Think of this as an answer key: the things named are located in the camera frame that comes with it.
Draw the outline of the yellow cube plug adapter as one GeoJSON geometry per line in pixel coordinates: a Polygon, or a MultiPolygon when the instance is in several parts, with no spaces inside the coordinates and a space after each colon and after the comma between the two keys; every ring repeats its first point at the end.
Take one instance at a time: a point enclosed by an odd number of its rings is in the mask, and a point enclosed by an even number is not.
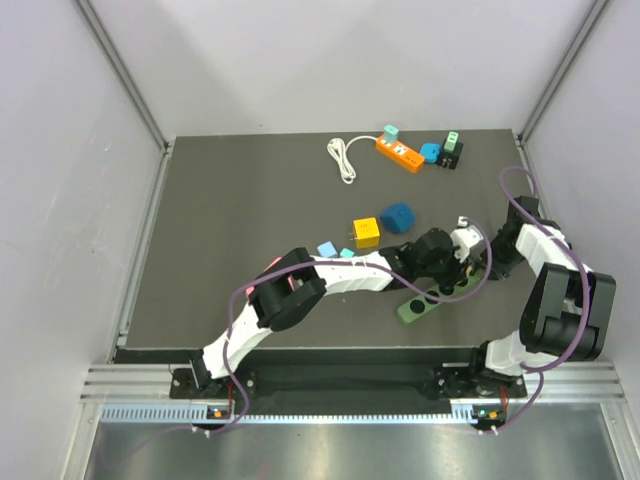
{"type": "Polygon", "coordinates": [[[380,245],[381,233],[376,217],[355,219],[352,222],[352,239],[358,250],[376,249],[380,245]]]}

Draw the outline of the light blue plug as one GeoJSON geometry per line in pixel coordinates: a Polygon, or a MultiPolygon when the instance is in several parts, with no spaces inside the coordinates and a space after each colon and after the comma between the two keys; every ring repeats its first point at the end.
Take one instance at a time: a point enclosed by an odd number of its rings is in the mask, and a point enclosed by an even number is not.
{"type": "Polygon", "coordinates": [[[326,241],[318,245],[317,252],[323,258],[334,258],[338,255],[338,252],[331,241],[326,241]]]}

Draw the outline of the blue cube plug adapter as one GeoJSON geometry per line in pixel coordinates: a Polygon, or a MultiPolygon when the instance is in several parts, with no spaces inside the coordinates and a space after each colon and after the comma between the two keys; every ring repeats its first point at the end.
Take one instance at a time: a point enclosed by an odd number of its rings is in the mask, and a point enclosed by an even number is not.
{"type": "Polygon", "coordinates": [[[383,227],[393,234],[408,232],[416,222],[416,217],[406,202],[389,205],[379,216],[383,227]]]}

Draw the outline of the pink triangular socket adapter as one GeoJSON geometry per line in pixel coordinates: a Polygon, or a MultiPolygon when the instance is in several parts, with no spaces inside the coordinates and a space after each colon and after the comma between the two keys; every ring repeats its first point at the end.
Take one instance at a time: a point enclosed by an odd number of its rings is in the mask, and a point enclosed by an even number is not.
{"type": "MultiPolygon", "coordinates": [[[[265,269],[263,270],[263,273],[264,273],[264,274],[267,274],[267,273],[268,273],[268,271],[269,271],[272,267],[276,266],[276,265],[277,265],[281,260],[282,260],[282,257],[281,257],[281,256],[277,256],[273,261],[271,261],[271,262],[270,262],[270,263],[265,267],[265,269]]],[[[244,293],[245,293],[245,298],[246,298],[246,300],[249,300],[249,299],[250,299],[251,295],[254,293],[254,291],[256,290],[256,288],[257,288],[258,286],[260,286],[262,283],[263,283],[263,278],[262,278],[261,276],[259,276],[258,278],[256,278],[256,279],[255,279],[255,282],[254,282],[252,285],[248,286],[248,287],[245,289],[244,293]]]]}

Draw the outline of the teal charger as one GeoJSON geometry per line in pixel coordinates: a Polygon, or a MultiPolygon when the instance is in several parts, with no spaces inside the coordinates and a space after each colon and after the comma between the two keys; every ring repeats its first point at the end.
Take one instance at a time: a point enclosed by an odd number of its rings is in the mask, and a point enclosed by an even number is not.
{"type": "Polygon", "coordinates": [[[398,141],[399,129],[391,124],[387,124],[383,129],[383,139],[386,144],[394,144],[398,141]]]}

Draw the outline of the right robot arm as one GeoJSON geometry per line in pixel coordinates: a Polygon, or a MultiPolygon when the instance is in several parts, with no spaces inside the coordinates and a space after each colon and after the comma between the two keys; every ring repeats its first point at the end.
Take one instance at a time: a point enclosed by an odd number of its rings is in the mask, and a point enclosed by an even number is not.
{"type": "Polygon", "coordinates": [[[491,280],[508,277],[525,262],[536,281],[519,328],[503,339],[484,342],[472,352],[466,380],[481,396],[512,386],[523,373],[522,365],[536,369],[560,358],[579,333],[584,307],[588,308],[585,329],[567,360],[593,361],[604,347],[616,281],[584,266],[589,287],[589,302],[585,303],[579,269],[567,254],[571,246],[557,245],[554,240],[564,242],[564,235],[555,222],[540,218],[538,204],[534,197],[517,197],[491,241],[491,280]]]}

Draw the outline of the orange power strip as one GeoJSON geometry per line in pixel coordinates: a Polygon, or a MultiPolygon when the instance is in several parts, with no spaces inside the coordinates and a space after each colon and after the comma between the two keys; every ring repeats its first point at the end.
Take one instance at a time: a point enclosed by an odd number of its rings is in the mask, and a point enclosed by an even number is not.
{"type": "Polygon", "coordinates": [[[376,140],[376,150],[411,173],[418,173],[425,165],[425,158],[400,141],[387,142],[383,136],[376,140]]]}

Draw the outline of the green power strip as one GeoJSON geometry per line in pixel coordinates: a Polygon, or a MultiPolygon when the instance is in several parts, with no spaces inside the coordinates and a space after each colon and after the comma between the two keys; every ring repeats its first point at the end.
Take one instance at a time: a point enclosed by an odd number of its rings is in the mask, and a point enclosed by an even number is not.
{"type": "MultiPolygon", "coordinates": [[[[454,285],[453,293],[451,295],[443,294],[437,284],[430,288],[427,293],[429,296],[434,298],[457,298],[464,296],[475,289],[475,287],[481,282],[483,276],[483,269],[477,269],[474,272],[468,271],[466,278],[454,285]]],[[[418,295],[401,304],[396,310],[396,316],[402,324],[409,325],[425,317],[440,305],[443,305],[443,302],[418,295]]]]}

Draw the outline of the blue rounded plug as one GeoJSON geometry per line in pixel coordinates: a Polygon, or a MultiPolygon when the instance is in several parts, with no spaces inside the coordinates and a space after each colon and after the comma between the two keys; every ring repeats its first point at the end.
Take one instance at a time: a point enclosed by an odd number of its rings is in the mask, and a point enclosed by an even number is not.
{"type": "Polygon", "coordinates": [[[441,153],[441,145],[437,143],[425,143],[420,148],[419,154],[428,164],[435,164],[441,153]]]}

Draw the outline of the black socket block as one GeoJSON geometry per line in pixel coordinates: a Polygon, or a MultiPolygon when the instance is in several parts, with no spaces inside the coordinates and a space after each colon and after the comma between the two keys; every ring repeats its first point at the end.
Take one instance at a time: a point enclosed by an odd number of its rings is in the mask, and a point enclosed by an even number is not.
{"type": "Polygon", "coordinates": [[[452,151],[447,151],[444,149],[444,146],[441,146],[441,150],[435,164],[445,169],[455,170],[463,148],[464,144],[462,142],[458,142],[452,151]]]}

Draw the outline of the mint green charger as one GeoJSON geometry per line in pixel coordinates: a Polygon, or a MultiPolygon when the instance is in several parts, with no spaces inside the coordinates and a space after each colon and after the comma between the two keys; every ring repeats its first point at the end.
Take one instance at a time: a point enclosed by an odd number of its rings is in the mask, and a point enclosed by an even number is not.
{"type": "Polygon", "coordinates": [[[453,152],[458,143],[459,134],[456,131],[450,131],[443,143],[443,150],[453,152]]]}

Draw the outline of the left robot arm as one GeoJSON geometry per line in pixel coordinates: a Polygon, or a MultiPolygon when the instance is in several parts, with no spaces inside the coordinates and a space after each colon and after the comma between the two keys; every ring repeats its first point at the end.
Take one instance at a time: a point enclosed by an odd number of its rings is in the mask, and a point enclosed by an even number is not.
{"type": "Polygon", "coordinates": [[[220,394],[256,346],[298,325],[326,296],[416,290],[415,282],[428,278],[443,299],[474,270],[472,251],[483,242],[479,229],[467,225],[450,233],[433,228],[414,242],[350,258],[295,248],[231,294],[224,333],[190,361],[192,384],[205,396],[220,394]]]}

